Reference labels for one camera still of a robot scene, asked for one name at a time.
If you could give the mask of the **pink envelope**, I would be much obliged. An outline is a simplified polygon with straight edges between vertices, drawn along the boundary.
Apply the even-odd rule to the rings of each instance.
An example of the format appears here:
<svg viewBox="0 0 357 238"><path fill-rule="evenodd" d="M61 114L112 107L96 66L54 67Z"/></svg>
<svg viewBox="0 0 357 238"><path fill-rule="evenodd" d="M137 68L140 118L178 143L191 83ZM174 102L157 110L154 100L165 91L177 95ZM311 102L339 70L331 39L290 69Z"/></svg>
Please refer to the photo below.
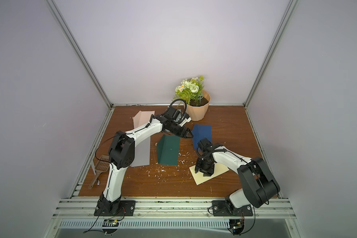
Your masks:
<svg viewBox="0 0 357 238"><path fill-rule="evenodd" d="M155 111L139 111L133 119L134 129L139 128L150 121L154 117Z"/></svg>

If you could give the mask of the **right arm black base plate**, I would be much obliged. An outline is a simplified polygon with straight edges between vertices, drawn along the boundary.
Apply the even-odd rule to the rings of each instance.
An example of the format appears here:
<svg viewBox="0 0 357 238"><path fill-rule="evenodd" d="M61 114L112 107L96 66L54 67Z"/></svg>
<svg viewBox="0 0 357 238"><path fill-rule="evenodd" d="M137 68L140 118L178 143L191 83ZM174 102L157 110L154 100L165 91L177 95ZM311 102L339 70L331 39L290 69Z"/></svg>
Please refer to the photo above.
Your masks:
<svg viewBox="0 0 357 238"><path fill-rule="evenodd" d="M231 202L226 200L213 200L211 209L212 209L212 214L216 217L221 217L221 216L237 217L242 215L247 217L253 216L253 210L250 205L244 205L240 208L236 208Z"/></svg>

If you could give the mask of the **navy blue envelope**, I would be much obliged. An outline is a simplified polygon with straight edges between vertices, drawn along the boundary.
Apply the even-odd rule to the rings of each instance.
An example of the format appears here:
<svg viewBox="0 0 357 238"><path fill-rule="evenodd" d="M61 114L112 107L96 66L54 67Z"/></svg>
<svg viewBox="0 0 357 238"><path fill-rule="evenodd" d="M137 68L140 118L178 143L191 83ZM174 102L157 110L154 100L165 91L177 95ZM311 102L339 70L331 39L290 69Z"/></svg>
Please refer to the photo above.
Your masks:
<svg viewBox="0 0 357 238"><path fill-rule="evenodd" d="M212 127L211 125L198 125L195 124L193 129L191 130L193 134L193 147L196 149L198 147L198 143L207 138L212 143Z"/></svg>

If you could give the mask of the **dark green envelope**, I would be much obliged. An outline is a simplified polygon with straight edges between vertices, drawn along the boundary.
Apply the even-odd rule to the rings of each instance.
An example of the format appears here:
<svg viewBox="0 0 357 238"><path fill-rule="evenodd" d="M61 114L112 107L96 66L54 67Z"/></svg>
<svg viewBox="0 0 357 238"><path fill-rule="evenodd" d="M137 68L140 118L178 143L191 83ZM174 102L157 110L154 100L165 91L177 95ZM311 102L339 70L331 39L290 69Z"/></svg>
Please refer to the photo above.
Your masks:
<svg viewBox="0 0 357 238"><path fill-rule="evenodd" d="M180 138L175 135L163 135L157 144L158 163L177 166Z"/></svg>

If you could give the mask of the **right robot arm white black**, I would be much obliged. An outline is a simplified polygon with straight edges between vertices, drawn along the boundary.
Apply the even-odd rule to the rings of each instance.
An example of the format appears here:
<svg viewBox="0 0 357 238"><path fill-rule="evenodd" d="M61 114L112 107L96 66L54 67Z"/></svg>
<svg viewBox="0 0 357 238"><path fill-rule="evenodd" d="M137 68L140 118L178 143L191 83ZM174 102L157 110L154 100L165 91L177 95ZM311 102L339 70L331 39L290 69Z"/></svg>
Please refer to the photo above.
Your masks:
<svg viewBox="0 0 357 238"><path fill-rule="evenodd" d="M260 208L280 192L280 186L266 162L260 158L239 155L221 144L201 144L196 148L198 155L194 171L204 177L215 174L215 165L221 164L238 174L242 188L228 195L224 209L235 215L244 206Z"/></svg>

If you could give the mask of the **grey envelope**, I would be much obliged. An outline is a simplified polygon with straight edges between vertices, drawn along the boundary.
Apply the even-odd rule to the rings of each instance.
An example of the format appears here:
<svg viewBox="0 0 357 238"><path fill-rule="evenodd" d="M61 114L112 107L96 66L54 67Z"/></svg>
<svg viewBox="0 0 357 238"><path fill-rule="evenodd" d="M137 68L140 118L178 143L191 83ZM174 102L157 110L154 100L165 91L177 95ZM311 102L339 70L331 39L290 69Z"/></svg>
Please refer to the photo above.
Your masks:
<svg viewBox="0 0 357 238"><path fill-rule="evenodd" d="M131 167L140 167L150 165L150 146L151 139L147 138L140 142L135 148L135 158Z"/></svg>

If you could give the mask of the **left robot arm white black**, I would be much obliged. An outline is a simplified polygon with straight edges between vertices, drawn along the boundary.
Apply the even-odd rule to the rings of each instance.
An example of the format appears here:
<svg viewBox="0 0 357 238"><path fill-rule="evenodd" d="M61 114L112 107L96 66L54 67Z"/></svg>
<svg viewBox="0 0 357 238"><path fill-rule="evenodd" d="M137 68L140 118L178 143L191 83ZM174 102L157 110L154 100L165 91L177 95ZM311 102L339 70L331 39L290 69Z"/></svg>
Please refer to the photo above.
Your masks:
<svg viewBox="0 0 357 238"><path fill-rule="evenodd" d="M127 168L135 159L136 147L151 136L169 132L180 138L193 138L184 125L191 121L185 113L179 121L167 115L152 115L149 122L131 131L118 131L109 148L109 175L95 209L96 216L116 215L121 210L121 189Z"/></svg>

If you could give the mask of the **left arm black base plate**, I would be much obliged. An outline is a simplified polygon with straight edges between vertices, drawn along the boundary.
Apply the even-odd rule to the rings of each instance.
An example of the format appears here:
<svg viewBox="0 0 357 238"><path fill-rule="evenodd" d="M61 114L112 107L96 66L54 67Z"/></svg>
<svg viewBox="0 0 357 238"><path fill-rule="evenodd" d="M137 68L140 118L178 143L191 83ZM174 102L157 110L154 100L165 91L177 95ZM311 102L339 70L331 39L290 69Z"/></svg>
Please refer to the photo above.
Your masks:
<svg viewBox="0 0 357 238"><path fill-rule="evenodd" d="M99 200L94 211L94 216L133 216L135 200Z"/></svg>

